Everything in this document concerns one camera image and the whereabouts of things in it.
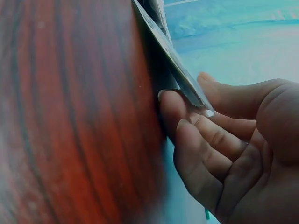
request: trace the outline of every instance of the fingernail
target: fingernail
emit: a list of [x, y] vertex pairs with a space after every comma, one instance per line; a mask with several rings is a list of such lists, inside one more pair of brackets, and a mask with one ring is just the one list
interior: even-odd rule
[[210, 76], [208, 73], [202, 71], [199, 73], [198, 78], [202, 78], [205, 81], [209, 81], [209, 82], [215, 82], [216, 80]]
[[186, 119], [181, 119], [179, 122], [178, 122], [178, 126], [177, 128], [185, 125], [185, 124], [189, 124], [189, 122], [186, 120]]
[[162, 93], [164, 93], [166, 90], [160, 90], [159, 93], [158, 93], [158, 100], [159, 102], [161, 101], [161, 95]]

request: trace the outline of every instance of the thin metal sheet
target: thin metal sheet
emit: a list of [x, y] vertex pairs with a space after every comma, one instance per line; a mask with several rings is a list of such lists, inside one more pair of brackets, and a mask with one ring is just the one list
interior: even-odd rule
[[135, 9], [141, 14], [145, 24], [150, 29], [151, 33], [157, 40], [159, 46], [165, 53], [168, 61], [170, 62], [170, 69], [172, 75], [177, 81], [182, 93], [188, 98], [188, 100], [197, 108], [201, 110], [201, 113], [207, 117], [214, 115], [214, 109], [199, 84], [192, 78], [189, 71], [183, 66], [178, 53], [170, 43], [169, 39], [162, 32], [159, 26], [152, 20], [144, 8], [137, 0], [132, 0]]

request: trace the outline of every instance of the hand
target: hand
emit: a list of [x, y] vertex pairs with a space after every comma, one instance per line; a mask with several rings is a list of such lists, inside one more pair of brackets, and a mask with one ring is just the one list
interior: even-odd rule
[[160, 94], [174, 163], [190, 194], [221, 223], [299, 220], [299, 84], [229, 86], [201, 73], [208, 119], [179, 91]]

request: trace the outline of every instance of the wood grain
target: wood grain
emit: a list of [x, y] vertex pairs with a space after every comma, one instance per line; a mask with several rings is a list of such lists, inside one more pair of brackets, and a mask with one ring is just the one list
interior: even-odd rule
[[167, 222], [129, 0], [0, 1], [0, 223]]

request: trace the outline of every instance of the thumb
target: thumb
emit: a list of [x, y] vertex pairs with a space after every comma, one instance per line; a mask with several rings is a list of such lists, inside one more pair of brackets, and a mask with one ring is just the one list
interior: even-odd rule
[[230, 86], [198, 78], [213, 108], [236, 119], [255, 119], [278, 159], [299, 161], [299, 84], [283, 79]]

